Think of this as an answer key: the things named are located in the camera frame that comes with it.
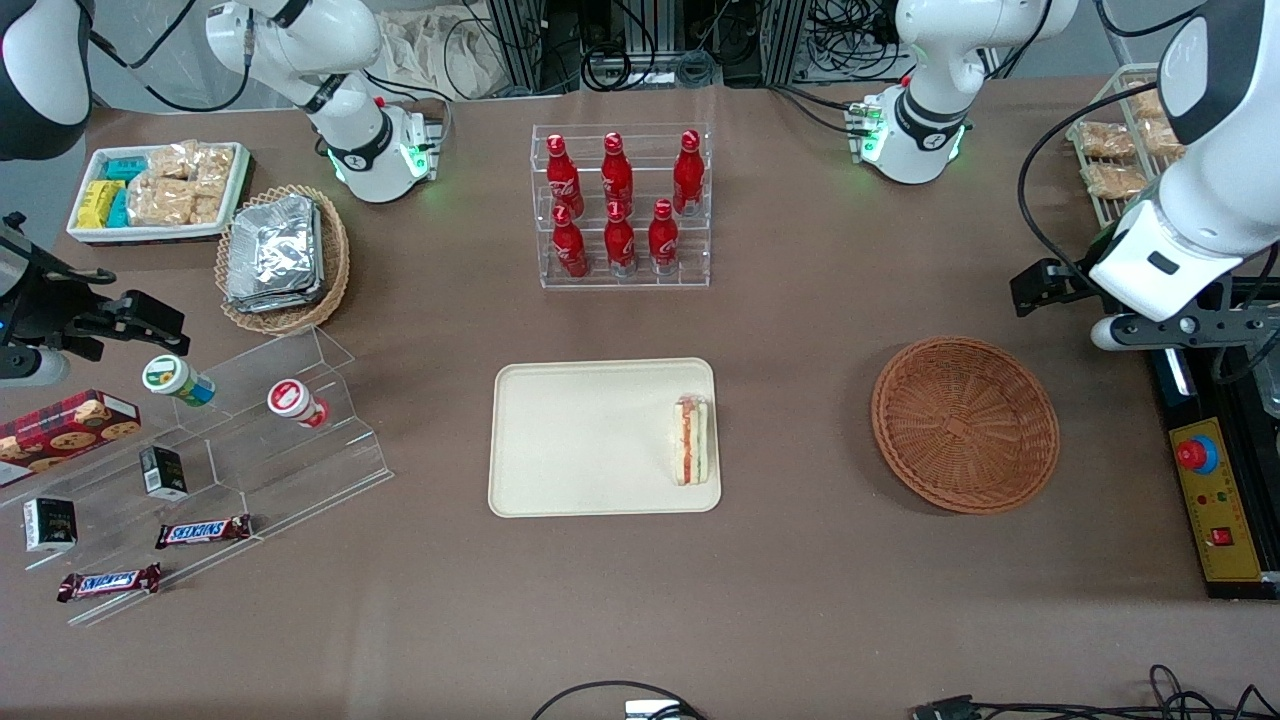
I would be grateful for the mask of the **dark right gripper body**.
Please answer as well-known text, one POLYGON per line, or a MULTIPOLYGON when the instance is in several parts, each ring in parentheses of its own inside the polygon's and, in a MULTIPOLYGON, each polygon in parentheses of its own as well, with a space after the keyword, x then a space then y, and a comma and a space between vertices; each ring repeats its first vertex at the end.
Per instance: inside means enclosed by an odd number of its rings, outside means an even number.
POLYGON ((70 266, 19 231, 3 227, 3 346, 70 347, 70 266))

